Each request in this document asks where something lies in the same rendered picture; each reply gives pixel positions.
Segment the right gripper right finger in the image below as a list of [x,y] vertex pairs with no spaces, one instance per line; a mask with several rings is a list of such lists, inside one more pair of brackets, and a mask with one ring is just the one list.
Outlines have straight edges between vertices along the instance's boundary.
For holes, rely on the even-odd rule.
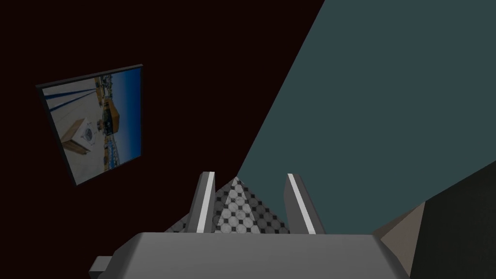
[[291,234],[326,234],[300,175],[287,174],[283,198]]

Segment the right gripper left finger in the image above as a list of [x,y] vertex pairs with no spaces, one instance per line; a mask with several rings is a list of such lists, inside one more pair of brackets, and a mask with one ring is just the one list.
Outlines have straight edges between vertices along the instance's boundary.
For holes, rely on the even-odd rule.
[[186,233],[211,233],[215,203],[215,173],[204,171],[198,180],[197,189],[186,221]]

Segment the framed wall picture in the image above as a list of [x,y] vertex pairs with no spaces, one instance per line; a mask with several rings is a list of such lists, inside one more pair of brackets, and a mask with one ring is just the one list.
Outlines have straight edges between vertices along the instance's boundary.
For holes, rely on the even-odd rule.
[[142,153],[143,65],[36,85],[75,186]]

